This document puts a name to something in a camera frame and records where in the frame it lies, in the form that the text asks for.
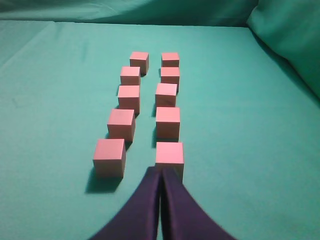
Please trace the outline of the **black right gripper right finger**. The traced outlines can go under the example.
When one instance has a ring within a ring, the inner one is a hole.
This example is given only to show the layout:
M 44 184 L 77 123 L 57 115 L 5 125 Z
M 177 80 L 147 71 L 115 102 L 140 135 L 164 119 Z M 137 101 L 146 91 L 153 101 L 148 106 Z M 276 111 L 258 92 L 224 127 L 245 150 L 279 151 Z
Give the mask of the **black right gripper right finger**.
M 164 240 L 234 240 L 189 194 L 173 168 L 162 170 L 161 226 Z

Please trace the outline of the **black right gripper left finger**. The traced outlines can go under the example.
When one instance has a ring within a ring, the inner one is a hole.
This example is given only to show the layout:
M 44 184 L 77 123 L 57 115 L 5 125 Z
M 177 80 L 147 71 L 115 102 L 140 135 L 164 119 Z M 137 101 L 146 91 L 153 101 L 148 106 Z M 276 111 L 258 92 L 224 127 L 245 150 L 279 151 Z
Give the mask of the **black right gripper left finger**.
M 158 234 L 162 174 L 147 168 L 135 192 L 92 240 L 155 240 Z

